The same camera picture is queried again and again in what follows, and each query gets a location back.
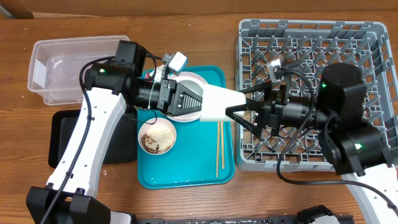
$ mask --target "green indicator light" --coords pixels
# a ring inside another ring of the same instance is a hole
[[[363,146],[362,146],[361,144],[359,144],[359,143],[356,143],[356,144],[355,144],[355,148],[356,148],[356,149],[361,149],[362,147],[363,147]]]

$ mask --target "tray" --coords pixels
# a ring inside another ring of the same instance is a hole
[[[202,76],[209,84],[225,87],[224,73],[216,66],[188,67],[184,71]],[[138,111],[137,118],[154,118],[151,111]],[[179,123],[171,121],[177,130],[174,147],[167,153],[154,156],[137,145],[138,180],[148,189],[224,184],[235,172],[232,134],[229,122],[224,123],[225,169],[220,166],[216,178],[217,123]],[[137,130],[142,126],[137,123]]]
[[[392,155],[397,156],[397,77],[387,29],[380,22],[295,21],[277,19],[244,19],[239,23],[236,43],[236,89],[242,90],[264,82],[266,62],[276,55],[301,61],[302,71],[316,90],[322,70],[331,63],[345,62],[363,70],[368,93],[364,99],[364,117],[383,133]],[[309,96],[308,88],[297,78],[290,94]],[[252,93],[261,100],[263,93]],[[246,119],[252,121],[253,113]],[[241,170],[275,171],[277,159],[286,146],[285,139],[271,137],[259,142],[251,133],[235,124],[236,165]],[[294,130],[284,129],[281,136]],[[280,169],[333,171],[326,161],[317,139],[318,131],[310,131],[295,142]]]

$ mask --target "bowl of rice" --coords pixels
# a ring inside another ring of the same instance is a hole
[[[139,145],[151,155],[162,155],[170,151],[176,138],[174,125],[164,118],[149,119],[138,131]]]

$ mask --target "plastic crate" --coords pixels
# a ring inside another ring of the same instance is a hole
[[[287,60],[300,60],[302,71],[316,91],[322,70],[331,63],[351,63],[363,69],[368,93],[364,100],[364,117],[383,133],[394,155],[398,148],[398,119],[394,113],[397,102],[397,77],[392,60],[387,29],[380,22],[294,21],[245,19],[239,23],[236,43],[235,82],[242,90],[264,82],[268,74],[265,64],[276,55]],[[300,78],[294,78],[290,94],[309,96]],[[254,100],[263,93],[252,93]],[[245,119],[252,121],[254,113]],[[284,129],[281,136],[291,136],[293,129]],[[323,157],[317,140],[318,131],[311,130],[296,140],[293,149],[282,161],[281,170],[333,170]],[[287,145],[284,139],[263,130],[265,141],[253,138],[235,124],[235,162],[241,170],[276,170],[277,159]]]

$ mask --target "plate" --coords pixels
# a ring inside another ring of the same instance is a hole
[[[169,76],[169,79],[183,84],[199,96],[203,95],[203,85],[208,84],[204,78],[193,72],[181,72],[178,76]],[[175,117],[168,116],[168,118],[177,122],[191,122],[200,118],[200,111]]]

